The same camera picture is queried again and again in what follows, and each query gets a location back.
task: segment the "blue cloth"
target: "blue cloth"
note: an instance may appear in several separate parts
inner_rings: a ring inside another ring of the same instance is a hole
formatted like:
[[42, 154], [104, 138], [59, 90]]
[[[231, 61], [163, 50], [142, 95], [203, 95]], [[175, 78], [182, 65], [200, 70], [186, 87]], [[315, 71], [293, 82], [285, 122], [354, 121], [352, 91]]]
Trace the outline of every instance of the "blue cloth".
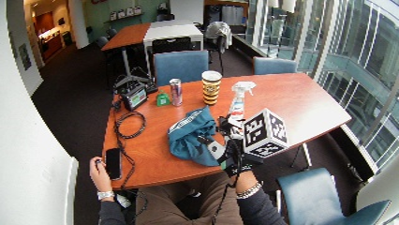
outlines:
[[199, 136], [213, 140], [211, 135], [215, 135], [215, 129], [216, 123], [209, 106], [190, 112], [170, 128], [170, 149], [174, 155], [205, 166], [219, 166], [207, 145], [197, 141]]

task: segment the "smartphone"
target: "smartphone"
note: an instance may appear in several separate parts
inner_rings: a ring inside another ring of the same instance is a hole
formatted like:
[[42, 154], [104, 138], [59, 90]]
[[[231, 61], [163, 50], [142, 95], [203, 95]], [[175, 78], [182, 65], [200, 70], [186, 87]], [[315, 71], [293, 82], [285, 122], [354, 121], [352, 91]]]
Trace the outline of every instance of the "smartphone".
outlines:
[[111, 180], [119, 180], [123, 177], [122, 149], [112, 148], [106, 152], [107, 171]]

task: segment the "wristwatch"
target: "wristwatch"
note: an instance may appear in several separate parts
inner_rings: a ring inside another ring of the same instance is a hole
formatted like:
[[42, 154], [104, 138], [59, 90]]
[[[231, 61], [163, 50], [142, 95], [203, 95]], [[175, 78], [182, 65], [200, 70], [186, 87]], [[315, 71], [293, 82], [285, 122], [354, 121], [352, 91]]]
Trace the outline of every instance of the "wristwatch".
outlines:
[[99, 201], [102, 201], [103, 199], [108, 198], [108, 197], [114, 197], [114, 191], [107, 191], [107, 192], [98, 192], [99, 195]]

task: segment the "lap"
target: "lap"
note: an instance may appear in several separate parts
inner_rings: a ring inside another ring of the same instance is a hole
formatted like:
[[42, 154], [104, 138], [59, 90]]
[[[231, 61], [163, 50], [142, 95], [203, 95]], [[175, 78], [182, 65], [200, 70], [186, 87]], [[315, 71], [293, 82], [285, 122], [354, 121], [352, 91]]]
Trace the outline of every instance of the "lap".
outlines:
[[[223, 200], [227, 183], [231, 181], [224, 172], [196, 178], [175, 184], [144, 187], [140, 191], [144, 192], [148, 199], [148, 208], [138, 217], [138, 224], [211, 224], [217, 207]], [[191, 220], [176, 203], [180, 202], [191, 193], [192, 190], [201, 192], [203, 202], [200, 208], [200, 218]], [[138, 210], [146, 204], [144, 199], [138, 198]], [[228, 189], [227, 199], [224, 201], [223, 210], [220, 211], [217, 222], [220, 224], [243, 224], [240, 217], [240, 209], [236, 201], [236, 191]]]

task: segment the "spray bottle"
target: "spray bottle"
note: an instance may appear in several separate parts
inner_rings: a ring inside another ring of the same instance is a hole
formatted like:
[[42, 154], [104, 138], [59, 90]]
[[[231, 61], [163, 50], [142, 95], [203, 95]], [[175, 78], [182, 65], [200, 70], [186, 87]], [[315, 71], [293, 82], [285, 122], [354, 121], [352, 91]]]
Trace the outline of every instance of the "spray bottle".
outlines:
[[229, 114], [231, 119], [240, 121], [245, 117], [245, 96], [247, 91], [253, 95], [252, 88], [257, 84], [255, 82], [239, 82], [233, 87], [232, 90], [236, 92], [236, 97], [229, 107]]

